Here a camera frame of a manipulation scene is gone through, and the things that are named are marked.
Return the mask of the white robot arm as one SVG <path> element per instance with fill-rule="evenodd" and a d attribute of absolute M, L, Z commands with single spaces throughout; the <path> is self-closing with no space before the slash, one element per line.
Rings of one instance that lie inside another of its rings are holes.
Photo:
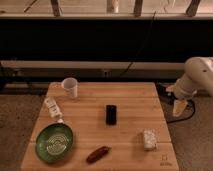
<path fill-rule="evenodd" d="M 199 89 L 213 96 L 213 57 L 192 57 L 184 64 L 184 74 L 166 91 L 174 97 L 172 114 L 180 116 Z"/>

